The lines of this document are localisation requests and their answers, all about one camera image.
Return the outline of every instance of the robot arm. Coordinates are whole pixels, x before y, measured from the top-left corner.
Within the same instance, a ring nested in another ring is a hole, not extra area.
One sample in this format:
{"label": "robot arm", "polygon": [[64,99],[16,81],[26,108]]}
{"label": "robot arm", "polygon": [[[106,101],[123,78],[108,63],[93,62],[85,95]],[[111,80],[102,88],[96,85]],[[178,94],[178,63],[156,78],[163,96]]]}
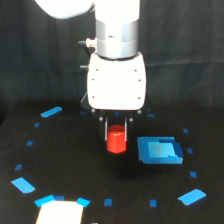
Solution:
{"label": "robot arm", "polygon": [[146,73],[138,52],[140,0],[35,0],[50,16],[66,19],[95,7],[96,38],[88,67],[88,102],[99,110],[139,110]]}
{"label": "robot arm", "polygon": [[93,0],[35,0],[36,3],[55,19],[68,19],[94,8]]}

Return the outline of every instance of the black surface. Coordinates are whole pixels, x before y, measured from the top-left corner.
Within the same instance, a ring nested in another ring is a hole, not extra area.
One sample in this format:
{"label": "black surface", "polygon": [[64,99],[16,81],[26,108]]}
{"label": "black surface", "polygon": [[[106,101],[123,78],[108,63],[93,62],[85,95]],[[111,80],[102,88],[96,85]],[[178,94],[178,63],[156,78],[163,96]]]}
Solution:
{"label": "black surface", "polygon": [[[54,106],[63,111],[41,118]],[[107,153],[98,121],[79,112],[74,104],[18,104],[6,118],[0,129],[1,224],[35,223],[39,208],[34,201],[50,194],[89,199],[82,224],[223,223],[223,108],[154,108],[156,117],[143,114],[121,155]],[[174,136],[183,149],[183,164],[138,162],[137,136]],[[28,140],[33,146],[26,146]],[[23,168],[15,171],[19,163]],[[190,171],[197,172],[197,179]],[[21,176],[36,188],[33,193],[24,195],[11,184]],[[191,206],[177,200],[193,189],[207,197]],[[105,198],[113,199],[112,207],[104,207]],[[157,208],[149,207],[150,199],[157,200]]]}

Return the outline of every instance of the red block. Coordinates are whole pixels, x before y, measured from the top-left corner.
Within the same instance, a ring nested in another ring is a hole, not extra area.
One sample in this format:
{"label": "red block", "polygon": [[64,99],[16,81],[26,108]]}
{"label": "red block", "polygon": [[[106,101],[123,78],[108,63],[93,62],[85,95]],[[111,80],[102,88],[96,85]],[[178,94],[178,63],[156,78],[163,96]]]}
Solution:
{"label": "red block", "polygon": [[107,128],[107,151],[122,153],[126,151],[125,127],[113,125]]}

